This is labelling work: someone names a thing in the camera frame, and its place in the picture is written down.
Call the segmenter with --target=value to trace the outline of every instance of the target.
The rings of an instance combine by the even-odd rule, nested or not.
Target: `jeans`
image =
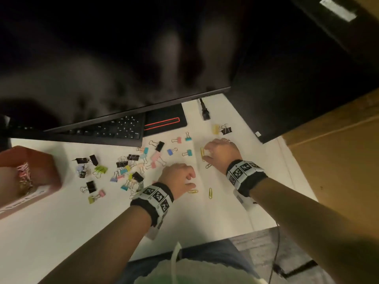
[[[132,284],[140,276],[149,275],[158,263],[162,260],[171,259],[172,252],[139,259],[129,262],[120,279],[116,284]],[[239,253],[237,248],[229,239],[201,244],[181,250],[181,258],[209,263],[221,263],[236,269],[244,270],[256,278],[258,274],[254,271],[249,262]]]

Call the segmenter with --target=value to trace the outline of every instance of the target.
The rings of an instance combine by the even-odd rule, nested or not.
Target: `left hand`
[[[186,180],[191,180],[195,177],[196,174],[192,166],[185,163],[176,163],[163,169],[158,182],[167,185],[173,194],[174,200],[176,200],[196,187],[196,184],[192,182],[186,183]]]

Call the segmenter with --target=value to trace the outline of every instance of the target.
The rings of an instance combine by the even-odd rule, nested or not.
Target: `monitor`
[[[250,0],[1,0],[0,114],[60,132],[226,92]]]

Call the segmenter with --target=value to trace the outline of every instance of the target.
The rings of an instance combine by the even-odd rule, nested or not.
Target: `black cable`
[[[280,245],[280,230],[279,230],[279,225],[277,222],[276,223],[276,227],[278,229],[278,246],[276,248],[276,253],[275,253],[275,257],[274,257],[274,261],[272,262],[272,267],[271,267],[271,274],[270,274],[270,279],[268,280],[268,284],[271,283],[271,277],[272,277],[272,273],[274,272],[274,265],[276,263],[276,258],[278,256],[278,252],[279,252],[279,245]]]
[[[200,99],[200,104],[201,104],[201,112],[202,112],[201,114],[203,116],[203,120],[210,120],[211,117],[209,115],[209,111],[205,107],[205,104],[202,99]]]

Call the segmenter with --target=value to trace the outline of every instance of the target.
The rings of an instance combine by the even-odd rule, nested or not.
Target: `gray floor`
[[[272,261],[275,256],[278,240],[277,228],[257,231],[230,239],[245,258],[255,267],[257,273],[267,282],[270,277]],[[289,237],[280,231],[280,247],[276,263],[285,272],[296,269],[311,258]],[[273,273],[271,284],[334,284],[332,278],[319,266],[288,278]]]

